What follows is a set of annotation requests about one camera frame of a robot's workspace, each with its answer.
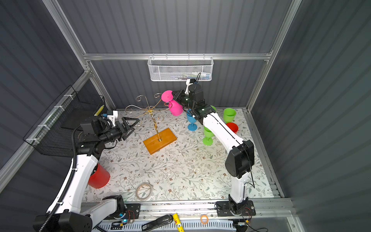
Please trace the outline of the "pink wine glass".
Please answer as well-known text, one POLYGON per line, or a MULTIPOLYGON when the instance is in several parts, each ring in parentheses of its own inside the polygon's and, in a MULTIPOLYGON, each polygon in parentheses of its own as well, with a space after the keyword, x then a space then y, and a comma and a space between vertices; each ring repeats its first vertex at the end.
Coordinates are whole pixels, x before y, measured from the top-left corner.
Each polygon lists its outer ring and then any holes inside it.
POLYGON ((183 107, 174 100, 173 92, 171 90, 163 92, 161 99, 174 116, 179 116, 183 113, 183 107))

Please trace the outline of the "blue wine glass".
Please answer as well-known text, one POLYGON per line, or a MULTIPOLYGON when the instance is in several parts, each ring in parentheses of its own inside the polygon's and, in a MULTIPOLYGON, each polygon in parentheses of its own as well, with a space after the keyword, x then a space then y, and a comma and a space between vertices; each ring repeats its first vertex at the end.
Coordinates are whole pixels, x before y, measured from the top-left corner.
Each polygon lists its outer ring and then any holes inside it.
POLYGON ((191 114, 190 110, 187 110, 186 116, 187 116, 187 119, 189 121, 189 125, 187 126, 188 130, 189 131, 196 131, 197 128, 198 128, 198 126, 195 124, 196 123, 196 119, 193 117, 193 115, 191 114))

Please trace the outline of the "red wine glass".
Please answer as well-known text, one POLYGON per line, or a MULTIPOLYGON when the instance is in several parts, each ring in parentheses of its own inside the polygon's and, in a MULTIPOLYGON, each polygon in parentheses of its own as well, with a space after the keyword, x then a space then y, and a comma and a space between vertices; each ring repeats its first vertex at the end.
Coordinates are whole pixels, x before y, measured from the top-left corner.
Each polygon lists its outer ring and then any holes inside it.
POLYGON ((239 127, 237 126, 237 124, 233 123, 233 122, 229 122, 226 124, 235 134, 238 132, 239 130, 239 127))

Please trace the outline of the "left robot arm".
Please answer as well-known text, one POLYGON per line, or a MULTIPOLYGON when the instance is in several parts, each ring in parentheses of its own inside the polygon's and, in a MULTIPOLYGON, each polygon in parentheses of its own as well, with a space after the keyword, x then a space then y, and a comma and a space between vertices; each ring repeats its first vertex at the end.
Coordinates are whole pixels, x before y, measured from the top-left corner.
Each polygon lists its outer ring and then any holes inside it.
POLYGON ((91 116, 71 134, 73 157, 64 183, 47 212, 35 218, 37 232, 90 232, 107 217, 121 220, 127 215, 122 196, 113 195, 82 212, 81 203, 92 174, 107 143, 126 140, 139 123, 138 118, 123 117, 112 122, 107 116, 91 116))

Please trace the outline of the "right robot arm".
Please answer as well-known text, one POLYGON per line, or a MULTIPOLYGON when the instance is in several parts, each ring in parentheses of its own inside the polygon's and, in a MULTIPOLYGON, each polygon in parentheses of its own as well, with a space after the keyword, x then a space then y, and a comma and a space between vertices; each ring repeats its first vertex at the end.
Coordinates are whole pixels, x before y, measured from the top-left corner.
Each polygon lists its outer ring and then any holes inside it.
POLYGON ((255 164, 255 148, 250 140, 243 140, 219 117, 216 111, 205 103, 203 90, 198 79, 188 79, 185 90, 173 91, 174 100, 219 140, 227 152, 225 167, 231 175, 229 209, 234 215, 241 215, 247 208, 245 190, 252 176, 255 164))

